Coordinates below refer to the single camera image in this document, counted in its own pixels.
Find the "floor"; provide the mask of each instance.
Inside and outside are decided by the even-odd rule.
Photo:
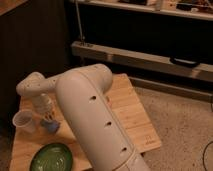
[[[148,89],[135,88],[158,135],[162,147],[145,153],[152,171],[203,171],[202,153],[213,140],[213,112],[207,102]],[[0,171],[7,171],[11,138],[0,136]],[[213,170],[213,144],[205,155],[208,171]]]

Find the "white cup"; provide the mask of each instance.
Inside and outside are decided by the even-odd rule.
[[[18,111],[13,117],[13,125],[28,133],[36,131],[35,121],[33,119],[33,111],[30,109],[23,109]]]

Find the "wooden cutting board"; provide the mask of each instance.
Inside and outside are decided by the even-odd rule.
[[[114,75],[113,85],[106,95],[110,99],[113,112],[141,153],[161,146],[161,141],[126,74]],[[27,134],[17,129],[13,144],[11,171],[29,170],[35,153],[44,145],[53,142],[64,143],[70,148],[74,156],[73,171],[91,168],[64,120],[54,95],[50,96],[54,100],[56,119],[61,123],[60,129],[54,135],[48,134],[41,126],[34,134]],[[33,107],[29,100],[22,99],[20,109],[33,109]]]

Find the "green plate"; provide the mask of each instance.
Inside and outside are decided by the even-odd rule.
[[[30,171],[70,171],[73,164],[72,153],[61,143],[42,147],[33,157]]]

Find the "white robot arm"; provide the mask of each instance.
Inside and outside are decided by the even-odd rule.
[[[148,171],[103,95],[112,84],[102,64],[69,70],[45,79],[33,73],[17,85],[21,96],[53,91],[62,113],[97,171]]]

